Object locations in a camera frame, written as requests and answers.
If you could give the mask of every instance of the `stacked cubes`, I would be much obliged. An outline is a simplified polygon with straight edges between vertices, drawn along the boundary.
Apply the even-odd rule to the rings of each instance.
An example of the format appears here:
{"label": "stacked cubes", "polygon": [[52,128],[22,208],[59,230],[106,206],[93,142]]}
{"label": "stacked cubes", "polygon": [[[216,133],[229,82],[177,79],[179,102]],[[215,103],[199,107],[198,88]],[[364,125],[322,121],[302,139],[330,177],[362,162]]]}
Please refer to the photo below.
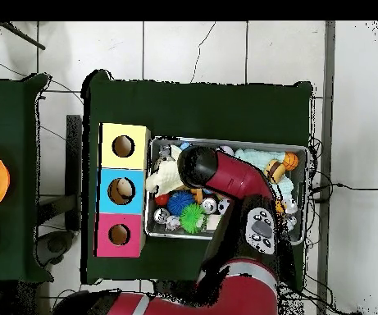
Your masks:
{"label": "stacked cubes", "polygon": [[137,258],[144,245],[143,207],[149,130],[144,126],[100,125],[101,156],[96,257]]}

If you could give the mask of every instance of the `green table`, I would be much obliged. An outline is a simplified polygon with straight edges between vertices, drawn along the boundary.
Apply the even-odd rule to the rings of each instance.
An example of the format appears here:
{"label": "green table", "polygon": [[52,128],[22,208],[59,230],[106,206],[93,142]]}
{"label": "green table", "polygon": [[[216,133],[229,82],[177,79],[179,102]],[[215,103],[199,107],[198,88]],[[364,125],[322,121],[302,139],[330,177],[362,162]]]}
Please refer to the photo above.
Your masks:
{"label": "green table", "polygon": [[36,100],[48,82],[39,74],[0,80],[0,158],[11,184],[0,203],[0,280],[50,281],[33,255],[37,208]]}
{"label": "green table", "polygon": [[[207,241],[147,237],[140,258],[95,258],[93,226],[97,176],[98,124],[146,126],[152,135],[225,139],[307,146],[309,82],[269,84],[176,84],[110,80],[95,71],[83,84],[83,249],[81,276],[92,283],[113,280],[195,280]],[[301,287],[303,244],[294,248]]]}

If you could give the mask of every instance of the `white ball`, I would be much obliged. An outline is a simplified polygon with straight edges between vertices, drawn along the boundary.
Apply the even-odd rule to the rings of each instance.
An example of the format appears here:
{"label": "white ball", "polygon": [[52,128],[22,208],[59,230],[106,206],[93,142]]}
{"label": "white ball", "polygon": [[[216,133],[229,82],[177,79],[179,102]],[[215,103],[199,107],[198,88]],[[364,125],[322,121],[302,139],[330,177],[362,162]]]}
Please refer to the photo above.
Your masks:
{"label": "white ball", "polygon": [[216,148],[217,151],[222,151],[223,153],[229,154],[230,156],[234,156],[234,150],[229,146],[222,145]]}

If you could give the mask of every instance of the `white plush toy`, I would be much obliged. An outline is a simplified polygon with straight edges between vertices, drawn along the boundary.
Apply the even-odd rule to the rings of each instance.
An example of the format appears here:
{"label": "white plush toy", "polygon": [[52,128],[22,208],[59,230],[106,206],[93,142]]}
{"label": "white plush toy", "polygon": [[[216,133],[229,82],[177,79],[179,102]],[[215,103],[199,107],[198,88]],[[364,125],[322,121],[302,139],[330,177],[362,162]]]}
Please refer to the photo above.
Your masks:
{"label": "white plush toy", "polygon": [[158,187],[155,196],[167,194],[183,185],[180,179],[177,160],[181,153],[181,149],[171,145],[171,156],[174,161],[162,161],[159,168],[145,182],[146,190],[153,193]]}

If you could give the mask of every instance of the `metal tray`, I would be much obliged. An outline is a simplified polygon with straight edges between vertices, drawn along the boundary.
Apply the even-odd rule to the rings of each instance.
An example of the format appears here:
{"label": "metal tray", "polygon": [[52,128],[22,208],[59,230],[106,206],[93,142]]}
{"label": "metal tray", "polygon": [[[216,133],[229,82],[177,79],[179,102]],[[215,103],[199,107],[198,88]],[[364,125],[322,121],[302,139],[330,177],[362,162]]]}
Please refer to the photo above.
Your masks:
{"label": "metal tray", "polygon": [[[153,170],[153,163],[159,157],[159,149],[163,145],[180,146],[182,143],[188,142],[199,146],[208,146],[217,148],[221,145],[228,145],[234,151],[237,149],[255,149],[259,151],[284,151],[292,152],[298,156],[298,166],[293,171],[287,171],[285,174],[294,183],[294,190],[292,197],[296,198],[298,204],[298,211],[295,214],[297,224],[294,229],[289,233],[291,244],[301,244],[305,239],[305,232],[307,229],[307,198],[309,186],[309,166],[310,166],[310,153],[306,147],[295,145],[280,145],[280,144],[262,144],[262,143],[248,143],[239,141],[226,141],[226,140],[212,140],[212,139],[195,139],[195,138],[173,138],[167,139],[166,137],[156,136],[153,138],[150,146],[148,163],[148,175]],[[211,240],[214,230],[206,230],[196,235],[191,235],[185,232],[182,228],[175,231],[166,231],[165,225],[159,225],[153,220],[153,213],[156,210],[153,194],[146,194],[145,206],[145,231],[148,235],[154,237],[166,238],[186,238],[197,240]]]}

